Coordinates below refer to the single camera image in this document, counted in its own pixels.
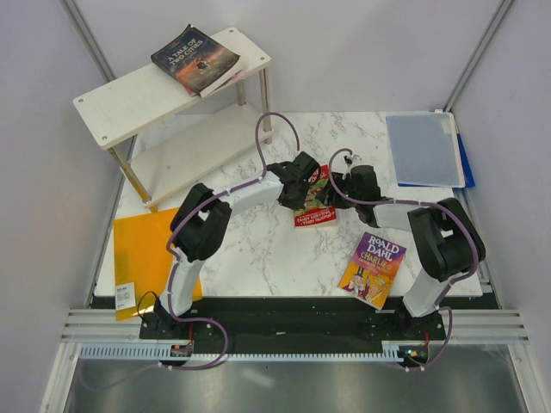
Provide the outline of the red 13-Storey Treehouse book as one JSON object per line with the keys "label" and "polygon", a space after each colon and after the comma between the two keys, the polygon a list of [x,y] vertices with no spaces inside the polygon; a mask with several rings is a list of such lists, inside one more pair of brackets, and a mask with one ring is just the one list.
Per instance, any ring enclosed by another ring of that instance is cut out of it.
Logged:
{"label": "red 13-Storey Treehouse book", "polygon": [[317,195],[329,182],[328,165],[323,164],[309,180],[305,207],[294,211],[294,228],[313,228],[319,226],[334,226],[337,224],[337,211],[334,206],[325,206]]}

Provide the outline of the Roald Dahl Charlie book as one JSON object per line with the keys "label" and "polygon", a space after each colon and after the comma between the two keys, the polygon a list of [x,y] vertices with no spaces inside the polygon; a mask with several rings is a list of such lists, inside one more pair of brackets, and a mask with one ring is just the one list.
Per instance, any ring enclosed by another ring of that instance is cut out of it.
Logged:
{"label": "Roald Dahl Charlie book", "polygon": [[406,256],[406,247],[365,232],[337,287],[381,310]]}

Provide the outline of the Taming of the Shrew book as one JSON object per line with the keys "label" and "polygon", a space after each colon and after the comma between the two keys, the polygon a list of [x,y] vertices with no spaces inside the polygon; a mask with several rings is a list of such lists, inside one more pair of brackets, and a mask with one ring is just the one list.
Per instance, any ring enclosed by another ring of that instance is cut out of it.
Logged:
{"label": "Taming of the Shrew book", "polygon": [[[223,87],[226,87],[227,85],[229,84],[232,84],[232,83],[235,83],[237,82],[238,80],[242,79],[245,77],[245,74],[240,71],[238,73],[236,73],[235,75],[233,75],[232,77],[230,77],[227,81],[225,81],[224,83],[222,83],[218,88],[216,88],[215,90],[218,90],[218,89],[222,89]],[[197,96],[197,94],[190,88],[188,88],[187,86],[184,87],[185,90],[188,92],[188,94],[191,96],[191,97],[195,97]]]}

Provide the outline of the dark Tale of Two Cities book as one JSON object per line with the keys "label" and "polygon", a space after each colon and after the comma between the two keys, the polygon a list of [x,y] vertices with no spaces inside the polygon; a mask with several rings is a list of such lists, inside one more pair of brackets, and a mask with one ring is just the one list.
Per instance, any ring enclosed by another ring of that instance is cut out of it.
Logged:
{"label": "dark Tale of Two Cities book", "polygon": [[191,96],[199,97],[210,95],[244,69],[239,54],[192,25],[154,52],[151,61],[177,80]]}

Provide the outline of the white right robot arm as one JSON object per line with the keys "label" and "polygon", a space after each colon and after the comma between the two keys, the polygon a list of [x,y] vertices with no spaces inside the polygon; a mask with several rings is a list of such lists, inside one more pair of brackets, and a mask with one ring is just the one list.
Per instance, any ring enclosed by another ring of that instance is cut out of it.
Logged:
{"label": "white right robot arm", "polygon": [[394,200],[381,195],[373,167],[360,165],[342,174],[331,172],[320,200],[340,209],[353,208],[372,228],[412,234],[421,270],[403,296],[404,311],[394,317],[396,332],[407,339],[425,328],[424,316],[434,312],[449,289],[474,275],[486,258],[486,246],[461,203]]}

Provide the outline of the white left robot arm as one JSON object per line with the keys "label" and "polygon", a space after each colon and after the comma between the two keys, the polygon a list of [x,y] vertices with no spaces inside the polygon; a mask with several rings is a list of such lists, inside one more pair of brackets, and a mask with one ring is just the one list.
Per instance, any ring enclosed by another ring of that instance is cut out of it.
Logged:
{"label": "white left robot arm", "polygon": [[158,326],[168,337],[188,331],[185,313],[192,306],[201,269],[222,245],[230,220],[272,201],[293,211],[303,208],[310,178],[319,172],[319,163],[302,151],[293,161],[270,164],[249,180],[216,189],[200,182],[190,189],[170,223],[167,250],[174,262],[154,305]]}

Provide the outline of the translucent blue file folder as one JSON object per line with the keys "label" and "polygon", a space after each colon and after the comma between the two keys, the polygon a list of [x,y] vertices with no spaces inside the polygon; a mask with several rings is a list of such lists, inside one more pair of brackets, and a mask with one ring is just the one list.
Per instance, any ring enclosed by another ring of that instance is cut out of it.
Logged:
{"label": "translucent blue file folder", "polygon": [[394,174],[401,186],[463,188],[455,118],[447,112],[386,116]]}

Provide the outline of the blue file folder underneath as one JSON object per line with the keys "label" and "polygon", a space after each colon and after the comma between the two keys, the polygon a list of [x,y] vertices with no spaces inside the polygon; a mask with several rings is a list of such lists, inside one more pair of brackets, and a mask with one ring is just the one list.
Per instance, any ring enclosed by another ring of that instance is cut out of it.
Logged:
{"label": "blue file folder underneath", "polygon": [[[461,135],[457,134],[458,139],[458,145],[461,155],[461,165],[463,168],[464,173],[464,179],[465,179],[465,186],[464,188],[474,188],[475,187],[475,180],[474,175],[470,167],[470,163],[468,161],[467,152],[465,150]],[[408,184],[403,182],[398,182],[398,186],[402,188],[433,188],[433,185],[424,185],[424,184]]]}

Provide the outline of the orange plastic file folder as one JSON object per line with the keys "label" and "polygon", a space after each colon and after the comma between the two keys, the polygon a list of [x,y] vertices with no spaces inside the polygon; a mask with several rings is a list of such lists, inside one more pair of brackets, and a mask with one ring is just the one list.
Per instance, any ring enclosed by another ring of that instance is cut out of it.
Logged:
{"label": "orange plastic file folder", "polygon": [[175,257],[166,249],[176,209],[114,222],[115,310],[118,321],[150,311],[162,295]]}

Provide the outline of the white two-tier shelf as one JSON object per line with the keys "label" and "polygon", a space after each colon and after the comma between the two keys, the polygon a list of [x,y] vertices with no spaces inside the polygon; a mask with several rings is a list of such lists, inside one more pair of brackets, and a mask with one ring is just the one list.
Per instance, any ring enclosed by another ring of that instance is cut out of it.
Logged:
{"label": "white two-tier shelf", "polygon": [[[155,211],[192,182],[271,138],[269,120],[255,130],[261,113],[247,101],[244,79],[232,86],[235,102],[191,126],[184,126],[180,115],[202,99],[191,96],[154,64],[75,98],[73,105],[98,146],[119,164],[144,207]],[[119,144],[157,132],[163,124],[175,131],[163,133],[159,144],[131,160],[117,153]]]}

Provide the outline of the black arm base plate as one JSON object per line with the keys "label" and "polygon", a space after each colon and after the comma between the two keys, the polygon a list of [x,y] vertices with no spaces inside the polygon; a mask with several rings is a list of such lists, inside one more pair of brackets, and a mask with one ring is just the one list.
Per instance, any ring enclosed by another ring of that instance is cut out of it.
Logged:
{"label": "black arm base plate", "polygon": [[142,339],[191,340],[200,354],[379,352],[384,341],[439,341],[446,336],[433,312],[413,318],[399,299],[382,311],[354,298],[205,298],[178,323],[156,305],[144,315]]}

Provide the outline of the aluminium frame rail front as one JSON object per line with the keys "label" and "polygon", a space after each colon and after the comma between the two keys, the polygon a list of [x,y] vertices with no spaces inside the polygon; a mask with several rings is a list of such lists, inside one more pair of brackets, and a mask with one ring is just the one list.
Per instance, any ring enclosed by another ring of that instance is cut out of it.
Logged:
{"label": "aluminium frame rail front", "polygon": [[209,310],[206,321],[168,327],[156,315],[118,322],[112,311],[71,311],[62,332],[64,342],[137,342],[206,340],[228,337],[244,346],[279,336],[290,340],[359,339],[369,345],[385,342],[460,344],[525,342],[528,335],[519,313],[512,310],[443,310],[399,327],[394,312],[366,310],[231,311]]}

